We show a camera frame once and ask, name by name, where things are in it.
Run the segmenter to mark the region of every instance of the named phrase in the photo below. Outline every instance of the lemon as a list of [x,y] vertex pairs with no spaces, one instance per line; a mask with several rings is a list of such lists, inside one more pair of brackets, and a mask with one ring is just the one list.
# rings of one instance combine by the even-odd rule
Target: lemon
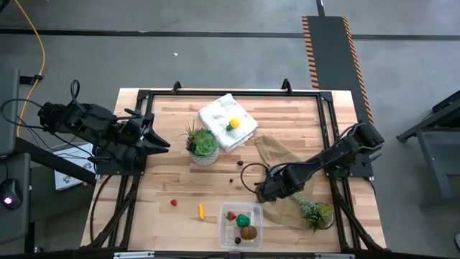
[[234,129],[236,129],[237,127],[239,127],[239,125],[242,123],[242,121],[237,118],[237,117],[233,117],[230,119],[230,126]]

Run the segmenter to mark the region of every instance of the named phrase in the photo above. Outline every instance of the kiwi fruit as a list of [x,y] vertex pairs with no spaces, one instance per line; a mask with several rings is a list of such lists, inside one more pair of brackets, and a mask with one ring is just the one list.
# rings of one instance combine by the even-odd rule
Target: kiwi fruit
[[257,236],[257,229],[254,226],[241,228],[241,238],[244,240],[253,240]]

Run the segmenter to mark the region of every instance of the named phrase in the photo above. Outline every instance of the strawberry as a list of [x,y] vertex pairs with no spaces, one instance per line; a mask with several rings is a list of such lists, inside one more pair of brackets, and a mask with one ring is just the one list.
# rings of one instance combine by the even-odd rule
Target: strawberry
[[227,215],[225,215],[225,218],[228,219],[229,221],[232,221],[236,219],[236,215],[233,212],[227,212]]

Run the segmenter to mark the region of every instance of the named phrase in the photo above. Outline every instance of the yellow cable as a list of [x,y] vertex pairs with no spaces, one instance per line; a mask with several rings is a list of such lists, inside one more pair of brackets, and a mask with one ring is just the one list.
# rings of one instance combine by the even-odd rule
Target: yellow cable
[[[19,7],[19,9],[21,10],[22,14],[24,15],[24,17],[26,17],[27,21],[29,22],[30,24],[30,27],[34,30],[35,32],[35,35],[37,36],[37,39],[38,39],[38,43],[40,44],[40,47],[42,48],[42,67],[40,68],[40,72],[38,73],[40,76],[42,75],[43,73],[43,68],[45,68],[45,61],[46,61],[46,52],[45,52],[45,47],[43,47],[43,43],[42,43],[42,39],[40,38],[40,35],[38,35],[38,32],[37,30],[35,29],[35,26],[34,24],[32,23],[32,21],[29,19],[29,16],[27,15],[26,11],[23,10],[21,4],[19,3],[18,0],[14,0],[16,2],[16,5]],[[34,83],[34,86],[30,89],[29,93],[27,94],[27,97],[26,99],[29,99],[30,96],[32,95],[32,92],[35,90],[35,88],[38,86],[38,82],[39,80],[38,79],[35,79],[35,83]],[[22,117],[24,116],[24,111],[26,110],[26,107],[27,107],[27,102],[25,101],[24,104],[22,105],[22,111],[21,111],[21,115],[19,116],[19,118],[22,119]],[[17,136],[19,137],[19,133],[20,133],[20,130],[21,130],[21,127],[17,127]]]

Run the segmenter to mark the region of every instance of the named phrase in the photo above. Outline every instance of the white towel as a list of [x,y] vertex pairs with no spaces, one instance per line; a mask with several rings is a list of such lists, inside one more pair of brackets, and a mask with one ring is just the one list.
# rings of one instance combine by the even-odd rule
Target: white towel
[[[226,94],[198,111],[198,116],[205,126],[226,151],[243,145],[257,128],[257,122],[239,105],[231,94]],[[238,117],[238,128],[227,131],[226,127],[233,117]]]

